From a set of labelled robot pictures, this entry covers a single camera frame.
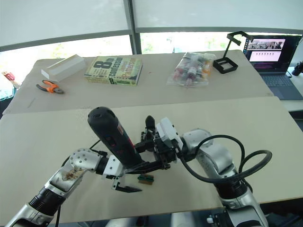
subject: plastic bag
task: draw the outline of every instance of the plastic bag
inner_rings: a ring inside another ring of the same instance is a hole
[[[208,76],[213,68],[213,61],[216,58],[211,53],[186,52],[174,73],[168,80],[168,85],[180,85],[184,87],[201,87],[208,85]]]

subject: orange pliers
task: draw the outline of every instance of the orange pliers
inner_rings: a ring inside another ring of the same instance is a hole
[[[49,80],[42,80],[42,83],[44,84],[47,84],[49,85],[50,87],[43,87],[43,86],[40,86],[39,84],[36,84],[36,87],[39,88],[40,90],[43,90],[43,91],[47,91],[47,92],[50,92],[50,93],[58,93],[58,94],[63,94],[64,91],[62,89],[59,88],[59,86]]]

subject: small bottle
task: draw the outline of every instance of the small bottle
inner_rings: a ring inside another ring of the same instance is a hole
[[[15,81],[15,76],[11,72],[2,72],[2,74],[8,79],[15,88],[19,88],[21,85]]]

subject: black phone stand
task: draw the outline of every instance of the black phone stand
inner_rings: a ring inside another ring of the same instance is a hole
[[[224,73],[227,73],[227,72],[231,72],[231,71],[235,71],[237,68],[238,68],[238,65],[236,63],[234,63],[231,59],[227,58],[226,57],[226,54],[227,54],[227,51],[228,51],[228,48],[229,46],[231,45],[231,42],[233,41],[234,43],[236,43],[238,46],[240,46],[241,44],[241,41],[240,40],[237,40],[234,38],[235,35],[242,35],[246,38],[248,38],[251,42],[253,41],[253,37],[251,35],[248,35],[246,34],[245,32],[243,31],[239,31],[239,32],[233,32],[233,33],[229,33],[227,34],[227,38],[230,40],[228,45],[227,45],[227,48],[225,50],[225,53],[223,55],[222,58],[220,59],[217,59],[217,60],[214,60],[214,63],[213,63],[213,66],[221,73],[221,74],[224,74]],[[225,64],[229,64],[231,65],[231,67],[229,68],[224,68],[223,65]]]

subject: laptop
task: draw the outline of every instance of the laptop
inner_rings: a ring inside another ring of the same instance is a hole
[[[287,76],[287,69],[301,35],[254,35],[246,39],[244,54],[258,71],[269,89],[280,100],[303,100]]]

